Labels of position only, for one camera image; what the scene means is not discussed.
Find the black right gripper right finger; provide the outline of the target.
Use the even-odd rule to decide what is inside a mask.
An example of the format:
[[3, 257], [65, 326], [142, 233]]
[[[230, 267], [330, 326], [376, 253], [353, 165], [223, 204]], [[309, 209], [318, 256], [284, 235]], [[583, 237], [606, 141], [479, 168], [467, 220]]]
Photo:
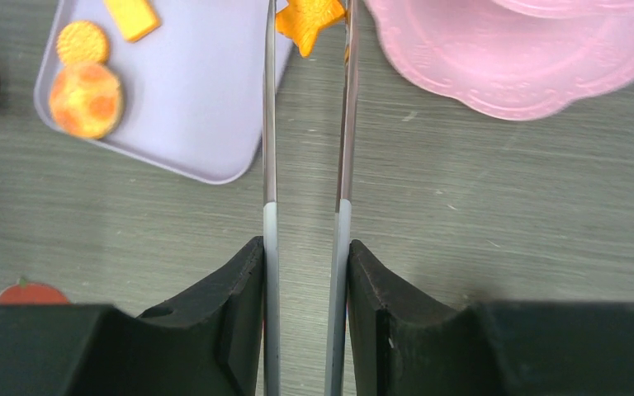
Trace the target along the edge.
[[360, 395], [634, 395], [632, 302], [455, 310], [355, 240], [348, 320]]

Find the orange square biscuit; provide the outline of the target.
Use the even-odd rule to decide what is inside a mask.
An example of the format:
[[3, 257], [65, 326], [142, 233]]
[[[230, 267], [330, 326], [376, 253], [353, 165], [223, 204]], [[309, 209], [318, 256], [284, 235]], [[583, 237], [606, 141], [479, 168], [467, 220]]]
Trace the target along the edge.
[[104, 0], [123, 38], [136, 42], [161, 26], [158, 13], [149, 0]]

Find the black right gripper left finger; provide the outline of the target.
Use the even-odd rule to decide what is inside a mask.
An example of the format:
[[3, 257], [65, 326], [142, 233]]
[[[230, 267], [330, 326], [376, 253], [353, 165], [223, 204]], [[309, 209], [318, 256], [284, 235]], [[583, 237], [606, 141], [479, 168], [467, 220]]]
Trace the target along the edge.
[[0, 395], [252, 395], [263, 240], [131, 317], [112, 305], [0, 305]]

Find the metal serving tongs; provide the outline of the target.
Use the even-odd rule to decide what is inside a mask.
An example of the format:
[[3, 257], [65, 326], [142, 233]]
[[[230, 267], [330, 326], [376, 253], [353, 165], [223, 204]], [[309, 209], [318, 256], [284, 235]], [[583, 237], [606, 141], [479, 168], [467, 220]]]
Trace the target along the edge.
[[[346, 15], [345, 80], [338, 160], [334, 242], [329, 289], [329, 317], [324, 392], [343, 392], [347, 319], [347, 268], [351, 241], [353, 160], [358, 96], [358, 3], [340, 1]], [[264, 290], [264, 383], [267, 395], [281, 392], [281, 332], [279, 292], [277, 152], [276, 152], [276, 29], [277, 4], [269, 2], [265, 27], [263, 71], [263, 244], [266, 260]]]

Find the round orange cookie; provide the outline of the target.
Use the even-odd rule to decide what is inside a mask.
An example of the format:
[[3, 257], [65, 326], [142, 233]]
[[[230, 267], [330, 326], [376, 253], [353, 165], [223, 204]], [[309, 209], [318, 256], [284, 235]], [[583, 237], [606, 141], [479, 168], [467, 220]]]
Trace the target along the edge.
[[92, 61], [105, 63], [110, 45], [104, 30], [91, 21], [73, 21], [66, 25], [56, 39], [59, 60], [67, 65]]

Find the orange round bun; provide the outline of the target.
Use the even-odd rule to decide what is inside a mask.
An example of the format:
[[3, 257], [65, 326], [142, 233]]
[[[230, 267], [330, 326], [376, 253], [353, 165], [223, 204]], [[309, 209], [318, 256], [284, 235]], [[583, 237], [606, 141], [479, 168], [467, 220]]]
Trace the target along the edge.
[[82, 139], [100, 139], [121, 120], [125, 98], [120, 79], [106, 65], [83, 61], [66, 65], [50, 89], [55, 124]]

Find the orange fish-shaped pastry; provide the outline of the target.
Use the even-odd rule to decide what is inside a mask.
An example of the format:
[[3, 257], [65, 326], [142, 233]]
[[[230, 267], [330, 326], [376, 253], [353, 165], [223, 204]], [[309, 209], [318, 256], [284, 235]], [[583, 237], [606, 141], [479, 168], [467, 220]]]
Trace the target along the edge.
[[344, 19], [346, 9], [339, 0], [288, 0], [277, 12], [276, 29], [291, 39], [300, 55], [308, 58], [319, 33]]

